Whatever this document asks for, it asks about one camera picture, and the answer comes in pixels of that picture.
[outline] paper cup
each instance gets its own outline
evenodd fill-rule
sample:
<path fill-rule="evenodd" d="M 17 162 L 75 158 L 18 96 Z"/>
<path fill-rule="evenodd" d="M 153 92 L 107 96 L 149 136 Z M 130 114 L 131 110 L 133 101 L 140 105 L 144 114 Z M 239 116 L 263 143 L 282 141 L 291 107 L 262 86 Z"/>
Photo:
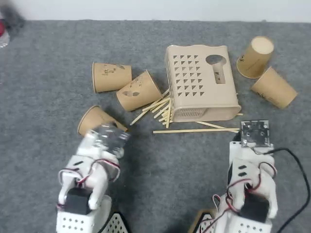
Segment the paper cup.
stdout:
<path fill-rule="evenodd" d="M 99 106 L 92 106 L 87 112 L 83 115 L 79 126 L 78 133 L 82 136 L 85 136 L 88 130 L 94 129 L 102 124 L 106 124 L 109 122 L 115 122 L 119 129 L 123 131 L 127 131 L 127 128 L 117 122 L 114 118 L 105 113 Z"/>
<path fill-rule="evenodd" d="M 276 107 L 283 109 L 297 96 L 297 92 L 272 68 L 268 68 L 251 90 Z"/>
<path fill-rule="evenodd" d="M 119 90 L 117 97 L 126 111 L 132 111 L 162 98 L 162 94 L 146 70 Z"/>
<path fill-rule="evenodd" d="M 268 37 L 256 36 L 238 59 L 238 71 L 247 78 L 259 78 L 264 73 L 273 50 L 274 45 Z"/>
<path fill-rule="evenodd" d="M 132 68 L 106 63 L 92 64 L 92 80 L 95 93 L 120 90 L 132 80 Z"/>

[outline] wooden stick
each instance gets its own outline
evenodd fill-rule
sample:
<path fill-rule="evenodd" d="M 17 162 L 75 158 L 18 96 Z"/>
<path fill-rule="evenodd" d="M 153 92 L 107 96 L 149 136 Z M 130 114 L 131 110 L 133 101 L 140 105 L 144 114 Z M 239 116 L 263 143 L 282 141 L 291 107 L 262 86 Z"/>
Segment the wooden stick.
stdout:
<path fill-rule="evenodd" d="M 166 96 L 166 95 L 168 94 L 169 91 L 170 91 L 170 90 L 167 89 L 167 90 L 162 94 L 162 96 L 163 96 L 163 97 Z M 154 102 L 153 102 L 152 104 L 150 104 L 149 106 L 158 103 L 161 99 L 158 99 L 158 100 L 154 101 Z M 148 112 L 148 111 L 143 111 L 141 114 L 139 114 L 139 115 L 131 122 L 130 125 L 134 125 L 134 124 L 135 124 L 139 119 L 141 119 L 147 112 Z"/>
<path fill-rule="evenodd" d="M 172 108 L 172 103 L 171 103 L 171 98 L 170 98 L 169 108 L 168 108 L 168 110 L 167 110 L 166 127 L 165 127 L 165 128 L 168 128 L 169 125 L 170 125 L 171 108 Z"/>
<path fill-rule="evenodd" d="M 153 133 L 197 133 L 197 132 L 219 132 L 239 130 L 239 128 L 225 128 L 225 129 L 193 129 L 193 130 L 154 130 Z"/>
<path fill-rule="evenodd" d="M 217 129 L 225 129 L 225 127 L 223 127 L 223 126 L 214 125 L 214 124 L 203 122 L 203 121 L 196 121 L 196 123 L 199 123 L 199 124 L 202 124 L 202 125 L 207 125 L 207 126 L 214 127 L 214 128 L 217 128 Z M 230 132 L 238 133 L 239 131 L 230 130 Z"/>
<path fill-rule="evenodd" d="M 166 104 L 166 102 L 160 104 L 158 107 L 155 107 L 151 112 L 152 112 L 152 113 L 155 113 L 157 110 L 159 110 L 160 108 L 162 108 L 165 104 Z"/>
<path fill-rule="evenodd" d="M 167 97 L 167 98 L 161 100 L 160 102 L 151 104 L 149 107 L 144 108 L 142 111 L 144 112 L 144 111 L 147 111 L 147 110 L 152 109 L 154 107 L 157 107 L 158 105 L 160 105 L 162 103 L 165 103 L 165 102 L 167 102 L 169 100 L 170 100 L 170 97 Z"/>
<path fill-rule="evenodd" d="M 161 115 L 168 108 L 169 108 L 169 105 L 166 105 L 164 108 L 162 108 L 160 112 L 155 114 L 154 119 L 156 119 L 159 115 Z"/>
<path fill-rule="evenodd" d="M 170 123 L 173 123 L 173 121 L 170 120 Z M 166 121 L 164 121 L 164 122 L 162 123 L 162 125 L 166 125 Z"/>

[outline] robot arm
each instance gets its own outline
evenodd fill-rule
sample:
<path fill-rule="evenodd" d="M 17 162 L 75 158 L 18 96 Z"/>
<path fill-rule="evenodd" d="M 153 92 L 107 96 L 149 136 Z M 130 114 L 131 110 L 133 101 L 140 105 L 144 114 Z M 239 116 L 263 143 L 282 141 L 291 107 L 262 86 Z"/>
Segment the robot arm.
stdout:
<path fill-rule="evenodd" d="M 111 198 L 105 193 L 109 181 L 119 177 L 118 158 L 123 156 L 128 137 L 112 125 L 102 125 L 85 135 L 76 154 L 59 172 L 58 233 L 67 232 L 66 219 L 70 219 L 69 229 L 78 228 L 78 222 L 82 222 L 87 233 L 98 232 L 107 221 Z"/>

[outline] cardboard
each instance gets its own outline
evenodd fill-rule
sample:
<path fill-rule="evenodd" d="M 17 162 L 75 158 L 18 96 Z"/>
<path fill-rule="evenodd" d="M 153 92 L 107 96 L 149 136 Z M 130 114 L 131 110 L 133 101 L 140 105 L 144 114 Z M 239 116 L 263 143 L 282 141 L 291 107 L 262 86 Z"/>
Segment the cardboard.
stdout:
<path fill-rule="evenodd" d="M 117 122 L 113 117 L 105 113 L 99 106 L 94 105 L 83 115 L 79 126 L 78 133 L 85 136 L 88 130 L 94 129 L 99 125 L 114 121 L 119 129 L 127 131 L 127 128 Z"/>
<path fill-rule="evenodd" d="M 251 90 L 283 109 L 297 96 L 297 92 L 272 68 L 269 67 Z"/>
<path fill-rule="evenodd" d="M 126 65 L 93 63 L 92 80 L 95 93 L 120 90 L 131 82 L 132 68 Z"/>
<path fill-rule="evenodd" d="M 133 111 L 162 98 L 156 83 L 146 70 L 117 92 L 117 97 L 126 111 Z"/>
<path fill-rule="evenodd" d="M 259 78 L 264 73 L 273 50 L 274 45 L 268 37 L 256 36 L 245 53 L 238 59 L 238 71 L 247 78 Z"/>

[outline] white perforated panel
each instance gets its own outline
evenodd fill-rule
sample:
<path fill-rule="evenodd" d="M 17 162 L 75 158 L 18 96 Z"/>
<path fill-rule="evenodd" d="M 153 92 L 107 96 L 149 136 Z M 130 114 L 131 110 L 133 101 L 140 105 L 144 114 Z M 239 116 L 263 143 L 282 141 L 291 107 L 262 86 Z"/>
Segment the white perforated panel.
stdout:
<path fill-rule="evenodd" d="M 113 216 L 107 223 L 103 233 L 128 233 L 120 214 L 113 214 Z"/>
<path fill-rule="evenodd" d="M 203 216 L 201 224 L 197 229 L 196 233 L 204 232 L 205 229 L 213 222 L 212 216 L 210 214 L 206 214 Z M 213 233 L 214 226 L 212 226 L 207 232 L 205 233 Z"/>

